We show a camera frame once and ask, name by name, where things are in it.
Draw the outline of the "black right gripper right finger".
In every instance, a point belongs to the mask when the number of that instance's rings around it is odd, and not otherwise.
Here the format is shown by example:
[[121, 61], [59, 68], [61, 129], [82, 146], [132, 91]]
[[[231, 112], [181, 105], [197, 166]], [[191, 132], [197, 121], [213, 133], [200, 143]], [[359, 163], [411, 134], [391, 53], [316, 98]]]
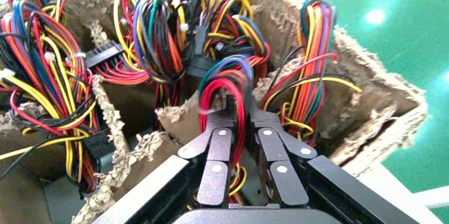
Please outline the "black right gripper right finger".
[[256, 162], [262, 190], [269, 203], [282, 208], [304, 208], [309, 197], [300, 181], [304, 164], [317, 151], [287, 133], [275, 113], [249, 101], [249, 152]]

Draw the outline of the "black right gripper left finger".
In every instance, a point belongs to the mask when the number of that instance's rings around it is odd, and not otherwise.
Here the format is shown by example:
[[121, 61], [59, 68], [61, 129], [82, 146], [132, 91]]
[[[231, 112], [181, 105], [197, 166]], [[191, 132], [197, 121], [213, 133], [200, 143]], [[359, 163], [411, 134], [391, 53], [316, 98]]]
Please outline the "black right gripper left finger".
[[205, 130], [178, 151], [191, 163], [189, 179], [198, 186], [199, 207], [228, 205], [231, 152], [236, 141], [235, 109], [234, 98], [227, 96], [226, 107], [210, 113]]

